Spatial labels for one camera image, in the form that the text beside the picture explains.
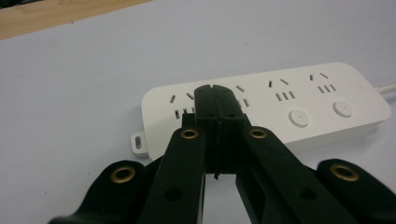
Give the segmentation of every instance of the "white table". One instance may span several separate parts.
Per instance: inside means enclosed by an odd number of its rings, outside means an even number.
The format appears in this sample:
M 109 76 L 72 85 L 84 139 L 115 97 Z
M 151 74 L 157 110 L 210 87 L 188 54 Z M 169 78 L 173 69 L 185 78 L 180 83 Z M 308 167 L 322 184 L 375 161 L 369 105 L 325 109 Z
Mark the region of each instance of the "white table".
M 396 83 L 395 1 L 152 1 L 0 41 L 0 223 L 78 209 L 111 163 L 134 157 L 151 88 L 343 62 Z M 395 98 L 389 97 L 393 111 Z M 298 155 L 354 162 L 396 191 L 396 117 Z M 206 180 L 204 223 L 249 223 L 233 176 Z

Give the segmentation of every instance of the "brass rivet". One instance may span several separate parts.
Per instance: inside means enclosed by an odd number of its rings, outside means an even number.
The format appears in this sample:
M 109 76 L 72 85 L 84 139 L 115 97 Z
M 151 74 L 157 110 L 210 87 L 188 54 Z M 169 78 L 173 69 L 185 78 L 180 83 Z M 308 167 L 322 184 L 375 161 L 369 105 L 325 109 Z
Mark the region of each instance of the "brass rivet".
M 187 129 L 181 132 L 181 136 L 186 139 L 193 139 L 198 137 L 198 132 L 194 129 Z
M 345 181 L 354 182 L 359 180 L 359 175 L 354 170 L 342 164 L 333 164 L 330 167 L 330 171 L 333 175 Z
M 136 171 L 131 166 L 121 166 L 111 174 L 111 181 L 116 184 L 126 183 L 134 178 Z
M 254 138 L 265 138 L 267 136 L 267 133 L 260 129 L 252 129 L 250 130 L 249 134 Z

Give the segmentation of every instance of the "power outlet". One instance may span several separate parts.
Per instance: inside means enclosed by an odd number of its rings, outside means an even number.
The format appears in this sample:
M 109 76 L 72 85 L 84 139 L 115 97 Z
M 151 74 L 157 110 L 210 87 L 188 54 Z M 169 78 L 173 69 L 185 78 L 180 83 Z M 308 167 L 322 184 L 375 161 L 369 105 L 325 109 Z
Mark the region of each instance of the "power outlet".
M 145 131 L 132 136 L 133 152 L 160 158 L 182 114 L 194 112 L 193 91 L 206 84 L 231 89 L 252 125 L 272 130 L 292 152 L 368 133 L 390 117 L 389 105 L 355 68 L 326 63 L 152 89 L 142 101 Z

